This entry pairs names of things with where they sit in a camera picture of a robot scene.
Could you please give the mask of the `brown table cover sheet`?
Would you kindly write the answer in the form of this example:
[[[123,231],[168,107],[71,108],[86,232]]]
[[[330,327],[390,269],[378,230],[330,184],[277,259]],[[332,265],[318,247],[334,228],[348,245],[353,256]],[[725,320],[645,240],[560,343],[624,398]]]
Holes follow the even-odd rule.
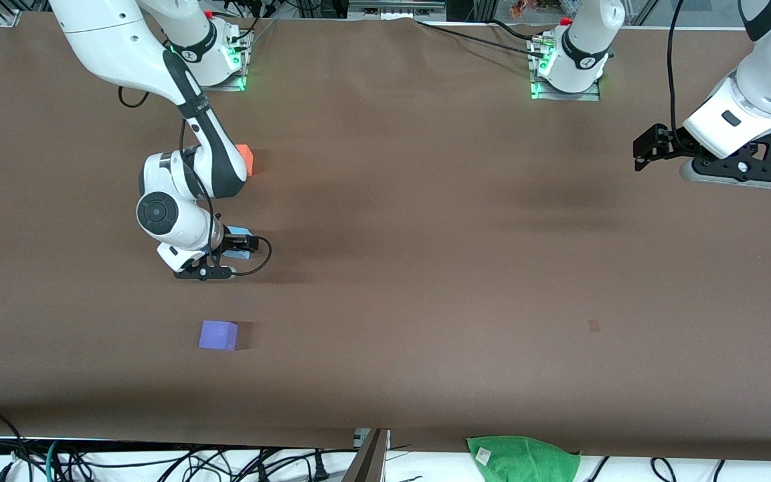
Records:
[[[665,31],[628,29],[598,102],[397,21],[279,21],[244,92],[254,153],[215,202],[272,242],[177,280],[137,224],[167,100],[129,109],[51,13],[0,30],[0,414],[26,437],[771,460],[771,190],[637,173],[668,119]],[[198,348],[205,320],[235,351]]]

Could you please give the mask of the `purple foam cube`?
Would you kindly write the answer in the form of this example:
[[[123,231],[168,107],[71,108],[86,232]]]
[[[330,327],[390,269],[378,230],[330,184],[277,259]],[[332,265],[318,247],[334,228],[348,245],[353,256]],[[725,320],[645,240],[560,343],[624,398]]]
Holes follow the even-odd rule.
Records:
[[[235,351],[238,345],[238,324],[233,321],[205,320],[201,326],[198,348]]]

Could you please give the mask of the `green microfibre cloth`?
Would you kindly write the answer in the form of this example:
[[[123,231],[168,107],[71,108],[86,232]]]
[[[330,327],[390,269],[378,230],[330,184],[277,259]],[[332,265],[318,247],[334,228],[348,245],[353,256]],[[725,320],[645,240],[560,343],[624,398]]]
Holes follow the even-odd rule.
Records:
[[[469,437],[466,443],[484,482],[574,482],[582,458],[526,436]]]

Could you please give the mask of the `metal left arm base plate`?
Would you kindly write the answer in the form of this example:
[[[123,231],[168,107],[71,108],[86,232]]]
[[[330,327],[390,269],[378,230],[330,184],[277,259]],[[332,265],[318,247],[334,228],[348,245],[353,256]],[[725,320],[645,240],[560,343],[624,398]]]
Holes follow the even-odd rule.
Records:
[[[531,97],[534,100],[567,100],[597,102],[600,100],[600,77],[608,57],[599,62],[587,58],[591,68],[579,68],[578,63],[561,52],[557,39],[535,35],[526,41]]]

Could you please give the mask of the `aluminium frame profile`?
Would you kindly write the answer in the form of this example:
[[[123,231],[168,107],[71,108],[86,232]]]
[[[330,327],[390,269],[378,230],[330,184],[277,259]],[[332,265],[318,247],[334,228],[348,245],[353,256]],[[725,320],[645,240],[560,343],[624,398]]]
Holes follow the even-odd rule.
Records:
[[[0,27],[15,27],[22,13],[51,11],[49,0],[0,0]]]

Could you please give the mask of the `grey metal post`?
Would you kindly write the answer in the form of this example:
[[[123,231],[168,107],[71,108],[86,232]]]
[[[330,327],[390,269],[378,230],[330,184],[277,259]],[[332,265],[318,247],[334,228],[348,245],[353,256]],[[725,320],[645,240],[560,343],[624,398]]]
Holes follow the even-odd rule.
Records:
[[[389,429],[369,429],[341,482],[385,482],[386,455],[390,449]]]

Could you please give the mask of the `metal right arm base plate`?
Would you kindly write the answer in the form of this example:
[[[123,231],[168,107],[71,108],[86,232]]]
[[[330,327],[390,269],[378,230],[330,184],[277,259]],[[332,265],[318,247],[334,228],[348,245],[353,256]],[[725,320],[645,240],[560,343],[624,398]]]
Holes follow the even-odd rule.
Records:
[[[205,90],[243,92],[254,43],[254,31],[225,19],[211,19],[217,25],[218,39],[208,55],[208,85]]]

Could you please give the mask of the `grey electronics box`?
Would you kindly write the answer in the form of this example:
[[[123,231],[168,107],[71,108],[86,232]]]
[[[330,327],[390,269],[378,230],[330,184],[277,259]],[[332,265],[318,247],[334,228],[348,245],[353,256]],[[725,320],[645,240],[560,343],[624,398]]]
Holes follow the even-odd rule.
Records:
[[[446,0],[348,0],[347,18],[447,21]]]

